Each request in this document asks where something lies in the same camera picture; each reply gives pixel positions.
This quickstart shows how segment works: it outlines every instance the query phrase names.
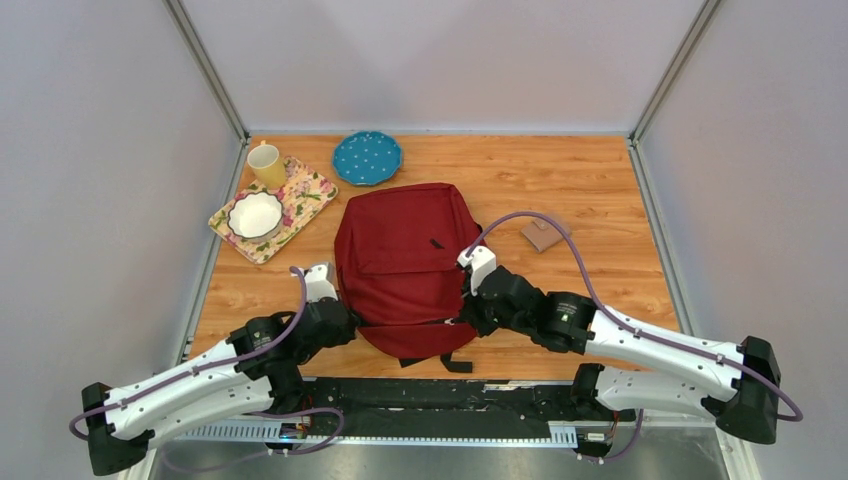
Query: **black strap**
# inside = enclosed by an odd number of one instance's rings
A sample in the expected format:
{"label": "black strap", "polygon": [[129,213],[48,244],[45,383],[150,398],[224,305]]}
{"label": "black strap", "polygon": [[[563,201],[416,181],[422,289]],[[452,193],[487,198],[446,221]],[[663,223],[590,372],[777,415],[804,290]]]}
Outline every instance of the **black strap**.
{"label": "black strap", "polygon": [[[442,361],[442,365],[445,366],[445,369],[451,373],[471,373],[474,371],[474,364],[471,362],[454,362],[451,360],[453,357],[453,352],[446,353],[439,357],[439,360]],[[400,368],[406,368],[410,365],[415,365],[416,363],[423,362],[427,360],[426,358],[401,358],[398,359],[398,363],[400,363]]]}
{"label": "black strap", "polygon": [[454,362],[451,360],[453,352],[446,353],[439,357],[442,365],[451,373],[471,373],[474,371],[474,365],[471,362]]}
{"label": "black strap", "polygon": [[410,365],[415,365],[416,363],[421,363],[424,360],[427,360],[427,359],[426,358],[401,358],[401,359],[398,360],[398,363],[400,363],[400,368],[406,368]]}

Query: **brown wallet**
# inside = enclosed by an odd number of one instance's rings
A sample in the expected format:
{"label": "brown wallet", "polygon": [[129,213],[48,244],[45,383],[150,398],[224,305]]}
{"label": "brown wallet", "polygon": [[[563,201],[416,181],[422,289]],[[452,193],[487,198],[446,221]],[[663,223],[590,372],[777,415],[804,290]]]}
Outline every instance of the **brown wallet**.
{"label": "brown wallet", "polygon": [[[565,223],[562,217],[555,213],[548,213],[547,215],[556,220],[571,235],[571,228]],[[521,233],[527,237],[527,240],[530,240],[530,243],[536,247],[536,251],[539,253],[562,241],[562,235],[548,222],[539,218],[534,218],[529,225],[521,229]]]}

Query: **polka dot plate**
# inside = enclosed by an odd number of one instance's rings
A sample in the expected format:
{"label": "polka dot plate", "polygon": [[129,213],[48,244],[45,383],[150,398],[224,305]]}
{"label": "polka dot plate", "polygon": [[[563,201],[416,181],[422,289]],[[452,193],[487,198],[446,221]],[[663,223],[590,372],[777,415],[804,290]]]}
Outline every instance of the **polka dot plate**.
{"label": "polka dot plate", "polygon": [[358,132],[336,147],[333,168],[353,185],[385,182],[400,168],[403,152],[395,139],[380,132]]}

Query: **white bowl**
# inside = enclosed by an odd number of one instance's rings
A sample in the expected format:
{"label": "white bowl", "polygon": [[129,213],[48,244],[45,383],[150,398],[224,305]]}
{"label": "white bowl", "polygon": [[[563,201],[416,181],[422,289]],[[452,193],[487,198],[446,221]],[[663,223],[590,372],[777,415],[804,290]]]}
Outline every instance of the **white bowl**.
{"label": "white bowl", "polygon": [[227,219],[233,233],[259,243],[276,235],[282,224],[283,204],[266,192],[251,193],[237,200]]}

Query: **white wall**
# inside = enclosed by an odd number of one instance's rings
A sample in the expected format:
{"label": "white wall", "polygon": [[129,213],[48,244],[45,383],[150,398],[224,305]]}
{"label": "white wall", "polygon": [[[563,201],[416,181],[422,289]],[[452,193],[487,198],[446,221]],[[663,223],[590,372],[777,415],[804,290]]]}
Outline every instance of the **white wall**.
{"label": "white wall", "polygon": [[4,1],[0,45],[0,478],[88,478],[80,390],[175,358],[237,140],[160,1]]}
{"label": "white wall", "polygon": [[629,131],[701,0],[185,0],[251,130]]}
{"label": "white wall", "polygon": [[846,25],[846,2],[725,2],[643,144],[701,333],[771,340],[807,415],[755,449],[769,480],[845,478]]}

